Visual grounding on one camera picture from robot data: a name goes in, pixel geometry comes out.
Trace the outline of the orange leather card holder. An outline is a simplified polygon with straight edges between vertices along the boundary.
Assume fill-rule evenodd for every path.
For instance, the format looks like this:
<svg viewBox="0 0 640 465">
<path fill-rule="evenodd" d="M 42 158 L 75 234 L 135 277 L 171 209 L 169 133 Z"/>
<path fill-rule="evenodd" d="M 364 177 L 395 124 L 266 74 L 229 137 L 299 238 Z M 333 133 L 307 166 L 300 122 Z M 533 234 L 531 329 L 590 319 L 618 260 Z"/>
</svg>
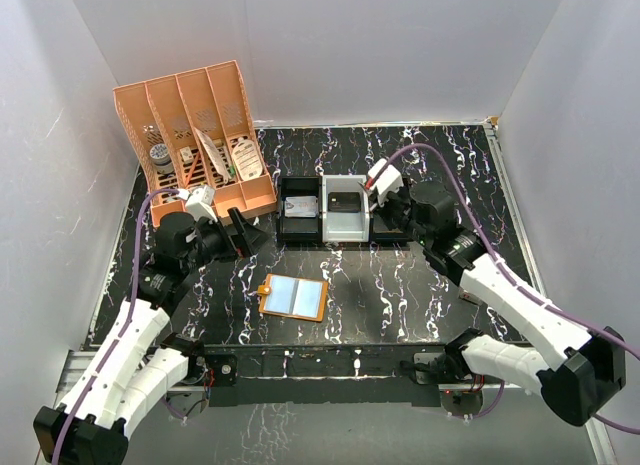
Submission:
<svg viewBox="0 0 640 465">
<path fill-rule="evenodd" d="M 328 298 L 325 280 L 268 274 L 258 287 L 259 311 L 263 314 L 310 322 L 322 322 Z"/>
</svg>

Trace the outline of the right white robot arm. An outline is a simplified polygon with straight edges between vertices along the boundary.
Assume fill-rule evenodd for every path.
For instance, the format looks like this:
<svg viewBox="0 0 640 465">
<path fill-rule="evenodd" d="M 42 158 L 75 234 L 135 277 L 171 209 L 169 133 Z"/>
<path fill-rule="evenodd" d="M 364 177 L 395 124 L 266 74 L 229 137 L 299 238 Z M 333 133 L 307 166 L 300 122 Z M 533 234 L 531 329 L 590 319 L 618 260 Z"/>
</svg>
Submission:
<svg viewBox="0 0 640 465">
<path fill-rule="evenodd" d="M 624 339 L 571 320 L 518 278 L 479 225 L 457 222 L 456 202 L 441 185 L 373 190 L 385 223 L 417 242 L 439 274 L 480 299 L 528 341 L 519 348 L 469 329 L 445 347 L 447 373 L 466 382 L 489 375 L 540 395 L 563 421 L 582 426 L 626 384 Z"/>
</svg>

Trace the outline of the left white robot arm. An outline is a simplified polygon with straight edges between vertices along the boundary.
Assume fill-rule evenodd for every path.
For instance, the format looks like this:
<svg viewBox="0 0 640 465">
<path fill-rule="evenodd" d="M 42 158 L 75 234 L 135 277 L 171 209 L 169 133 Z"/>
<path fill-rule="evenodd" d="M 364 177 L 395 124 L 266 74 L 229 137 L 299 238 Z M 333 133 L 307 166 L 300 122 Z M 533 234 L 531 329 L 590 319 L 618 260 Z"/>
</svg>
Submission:
<svg viewBox="0 0 640 465">
<path fill-rule="evenodd" d="M 104 343 L 56 407 L 33 422 L 49 464 L 120 464 L 131 435 L 179 382 L 206 372 L 203 344 L 176 332 L 153 343 L 193 288 L 201 268 L 255 255 L 267 241 L 236 208 L 231 224 L 187 212 L 165 215 L 152 247 L 134 256 L 131 295 Z"/>
</svg>

